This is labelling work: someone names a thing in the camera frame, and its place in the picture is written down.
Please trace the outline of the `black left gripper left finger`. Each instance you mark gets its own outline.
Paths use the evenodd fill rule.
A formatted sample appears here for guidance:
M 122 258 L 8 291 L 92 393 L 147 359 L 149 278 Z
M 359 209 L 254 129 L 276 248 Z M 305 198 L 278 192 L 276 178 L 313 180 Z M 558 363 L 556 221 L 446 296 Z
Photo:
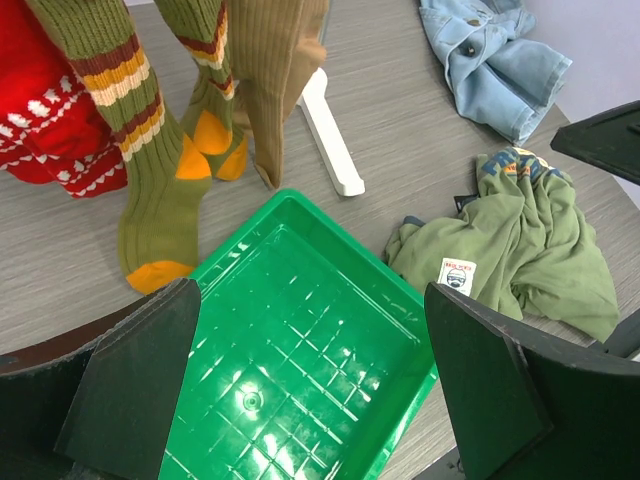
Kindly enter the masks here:
M 200 307 L 182 278 L 3 354 L 2 478 L 158 478 Z

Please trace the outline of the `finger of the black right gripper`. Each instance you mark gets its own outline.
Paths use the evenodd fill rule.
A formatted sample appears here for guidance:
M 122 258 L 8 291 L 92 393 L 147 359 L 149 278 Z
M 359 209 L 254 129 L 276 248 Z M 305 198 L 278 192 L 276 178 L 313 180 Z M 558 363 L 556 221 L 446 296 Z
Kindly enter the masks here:
M 640 101 L 561 127 L 551 149 L 638 185 Z

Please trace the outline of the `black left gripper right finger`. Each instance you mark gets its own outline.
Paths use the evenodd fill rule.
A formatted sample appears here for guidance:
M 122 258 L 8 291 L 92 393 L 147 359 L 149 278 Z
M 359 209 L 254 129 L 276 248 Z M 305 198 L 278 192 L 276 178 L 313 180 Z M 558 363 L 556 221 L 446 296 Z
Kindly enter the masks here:
M 425 292 L 456 445 L 427 479 L 635 479 L 639 318 L 580 346 L 450 287 Z

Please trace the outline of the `tan ribbed sock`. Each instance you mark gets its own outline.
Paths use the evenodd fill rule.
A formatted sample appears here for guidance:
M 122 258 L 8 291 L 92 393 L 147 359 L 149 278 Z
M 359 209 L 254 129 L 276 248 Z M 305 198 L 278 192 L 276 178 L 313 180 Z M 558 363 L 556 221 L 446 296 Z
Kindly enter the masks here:
M 319 36 L 325 0 L 230 1 L 229 46 L 237 81 L 233 120 L 253 137 L 255 166 L 272 188 L 281 184 L 284 122 L 326 59 Z

